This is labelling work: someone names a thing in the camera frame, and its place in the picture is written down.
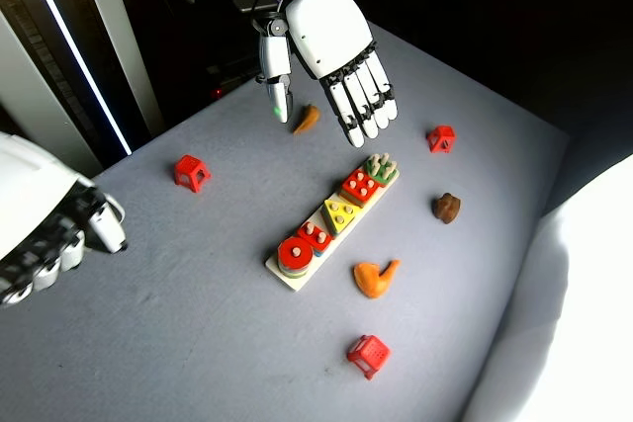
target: brown toy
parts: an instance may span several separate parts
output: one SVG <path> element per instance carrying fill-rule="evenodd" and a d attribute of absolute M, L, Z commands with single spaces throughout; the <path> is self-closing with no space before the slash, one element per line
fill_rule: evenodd
<path fill-rule="evenodd" d="M 304 107 L 304 118 L 301 123 L 295 128 L 294 135 L 298 135 L 303 132 L 307 132 L 315 126 L 320 119 L 320 110 L 317 106 L 309 104 Z"/>
<path fill-rule="evenodd" d="M 442 198 L 433 203 L 433 214 L 436 218 L 444 221 L 444 224 L 448 224 L 457 217 L 461 203 L 459 198 L 445 193 Z"/>
<path fill-rule="evenodd" d="M 354 266 L 354 280 L 363 294 L 369 298 L 378 298 L 389 288 L 399 265 L 400 261 L 392 261 L 381 274 L 378 264 L 361 262 Z"/>

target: brown toy walnut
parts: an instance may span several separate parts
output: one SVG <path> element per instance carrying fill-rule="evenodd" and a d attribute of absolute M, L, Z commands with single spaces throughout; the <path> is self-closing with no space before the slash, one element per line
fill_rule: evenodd
<path fill-rule="evenodd" d="M 457 217 L 461 203 L 459 198 L 452 196 L 450 193 L 445 193 L 442 198 L 435 200 L 433 203 L 433 214 L 436 218 L 448 224 Z"/>

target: red square block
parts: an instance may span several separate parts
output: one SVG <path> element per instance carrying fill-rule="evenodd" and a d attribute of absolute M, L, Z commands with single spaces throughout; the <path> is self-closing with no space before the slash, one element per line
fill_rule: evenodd
<path fill-rule="evenodd" d="M 347 353 L 347 359 L 354 363 L 370 380 L 383 367 L 391 350 L 374 335 L 363 335 L 356 342 L 352 350 Z"/>
<path fill-rule="evenodd" d="M 455 142 L 455 132 L 451 126 L 438 126 L 428 135 L 426 140 L 428 140 L 428 147 L 431 153 L 450 153 Z"/>
<path fill-rule="evenodd" d="M 176 185 L 187 187 L 194 193 L 202 190 L 202 185 L 211 178 L 205 162 L 192 155 L 185 155 L 176 164 L 174 175 Z"/>
<path fill-rule="evenodd" d="M 308 241 L 318 256 L 325 252 L 329 243 L 332 242 L 332 236 L 309 221 L 299 228 L 297 235 Z"/>
<path fill-rule="evenodd" d="M 363 208 L 379 187 L 380 184 L 376 180 L 372 180 L 367 172 L 359 168 L 343 182 L 341 197 Z"/>

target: wooden board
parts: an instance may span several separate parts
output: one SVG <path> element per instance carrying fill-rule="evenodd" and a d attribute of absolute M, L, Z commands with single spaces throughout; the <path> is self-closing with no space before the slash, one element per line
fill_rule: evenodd
<path fill-rule="evenodd" d="M 272 256 L 270 256 L 266 260 L 266 267 L 268 268 L 268 270 L 272 272 L 273 274 L 275 274 L 279 279 L 284 281 L 284 283 L 286 283 L 286 285 L 288 285 L 288 287 L 290 287 L 293 291 L 296 292 L 300 288 L 302 288 L 305 284 L 308 283 L 310 278 L 315 274 L 318 268 L 327 260 L 327 258 L 332 255 L 332 253 L 341 244 L 341 242 L 345 240 L 345 238 L 349 235 L 349 233 L 354 230 L 354 228 L 356 227 L 356 224 L 358 224 L 361 221 L 361 219 L 365 217 L 365 214 L 367 214 L 374 207 L 374 205 L 383 198 L 383 195 L 385 195 L 387 191 L 392 186 L 394 186 L 394 183 L 396 183 L 396 181 L 400 177 L 400 170 L 396 170 L 395 173 L 396 175 L 394 176 L 394 178 L 391 179 L 389 184 L 385 188 L 380 188 L 379 190 L 377 190 L 374 196 L 372 197 L 372 199 L 367 203 L 367 205 L 365 205 L 365 208 L 361 209 L 361 211 L 356 215 L 354 220 L 352 220 L 347 225 L 347 227 L 343 229 L 343 231 L 340 234 L 338 234 L 338 236 L 332 239 L 332 242 L 329 244 L 329 247 L 325 250 L 325 252 L 323 252 L 320 256 L 317 256 L 317 255 L 313 256 L 313 260 L 311 261 L 310 266 L 308 267 L 308 271 L 306 272 L 304 276 L 299 277 L 297 279 L 291 279 L 283 275 L 281 271 L 279 270 L 279 266 L 277 265 L 277 252 L 275 252 Z M 347 202 L 347 200 L 340 197 L 338 193 L 333 193 L 327 199 L 349 203 Z M 299 227 L 304 222 L 310 221 L 310 222 L 313 222 L 316 226 L 320 227 L 321 229 L 327 231 L 327 226 L 325 225 L 325 221 L 323 220 L 323 217 L 320 214 L 321 206 L 319 206 L 318 209 L 316 209 L 316 211 L 313 212 L 312 215 L 310 215 L 306 220 L 297 224 L 297 229 L 299 229 Z"/>

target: toy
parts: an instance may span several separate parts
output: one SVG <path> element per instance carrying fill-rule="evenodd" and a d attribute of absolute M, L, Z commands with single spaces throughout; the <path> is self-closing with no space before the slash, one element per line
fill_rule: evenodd
<path fill-rule="evenodd" d="M 354 280 L 363 294 L 369 298 L 378 298 L 389 288 L 399 265 L 400 261 L 392 261 L 381 274 L 378 264 L 361 262 L 354 266 Z"/>
<path fill-rule="evenodd" d="M 325 220 L 327 229 L 336 237 L 345 229 L 350 222 L 356 217 L 360 211 L 355 205 L 347 202 L 338 202 L 336 200 L 325 200 L 320 212 Z"/>
<path fill-rule="evenodd" d="M 185 155 L 176 164 L 175 177 L 176 185 L 182 185 L 192 192 L 198 193 L 202 189 L 202 185 L 212 175 L 205 162 L 191 155 Z"/>
<path fill-rule="evenodd" d="M 383 198 L 387 190 L 396 182 L 396 180 L 400 177 L 400 171 L 395 169 L 390 175 L 389 182 L 384 187 L 377 187 L 376 192 L 374 192 L 373 197 L 365 204 L 363 208 L 357 208 L 357 212 L 355 214 L 354 219 L 352 219 L 345 227 L 340 231 L 335 238 L 331 238 L 329 245 L 323 250 L 321 255 L 317 255 L 315 251 L 315 256 L 308 266 L 308 271 L 301 277 L 298 278 L 289 278 L 286 276 L 279 268 L 278 265 L 278 255 L 277 253 L 273 254 L 266 260 L 266 267 L 270 272 L 272 272 L 275 276 L 277 276 L 284 284 L 290 287 L 295 292 L 300 290 L 315 274 L 315 272 L 320 268 L 320 266 L 325 262 L 329 256 L 336 250 L 336 248 L 340 245 L 341 242 L 345 240 L 345 238 L 349 235 L 350 232 L 356 227 L 356 225 L 360 222 L 360 220 L 372 209 L 372 207 Z M 341 196 L 337 193 L 332 194 L 328 200 L 334 201 L 337 203 L 349 204 L 349 202 L 345 201 Z M 321 208 L 318 209 L 306 219 L 305 223 L 310 222 L 315 226 L 315 229 L 327 229 L 327 225 L 321 213 Z"/>
<path fill-rule="evenodd" d="M 363 208 L 369 202 L 379 186 L 375 180 L 360 168 L 347 177 L 341 187 L 340 196 L 354 205 Z"/>
<path fill-rule="evenodd" d="M 459 198 L 445 193 L 442 198 L 433 202 L 433 214 L 444 221 L 444 224 L 448 224 L 457 217 L 461 204 L 462 201 Z"/>
<path fill-rule="evenodd" d="M 311 128 L 315 126 L 315 124 L 320 119 L 320 110 L 317 106 L 313 106 L 309 104 L 304 107 L 304 118 L 301 123 L 295 128 L 293 131 L 293 135 L 298 135 L 300 133 L 307 132 Z"/>
<path fill-rule="evenodd" d="M 455 132 L 451 126 L 438 126 L 426 137 L 426 140 L 428 140 L 431 153 L 450 153 L 455 142 Z"/>
<path fill-rule="evenodd" d="M 299 228 L 297 235 L 312 246 L 317 256 L 322 255 L 332 241 L 332 236 L 310 221 L 305 222 Z"/>
<path fill-rule="evenodd" d="M 301 237 L 289 237 L 277 249 L 279 270 L 291 279 L 297 279 L 308 271 L 313 259 L 313 249 Z"/>
<path fill-rule="evenodd" d="M 354 363 L 371 380 L 383 367 L 391 350 L 374 335 L 363 335 L 347 353 L 347 359 Z"/>
<path fill-rule="evenodd" d="M 389 153 L 383 153 L 382 156 L 375 153 L 365 162 L 365 171 L 379 187 L 386 186 L 395 176 L 394 172 L 397 169 L 398 162 L 390 161 Z"/>

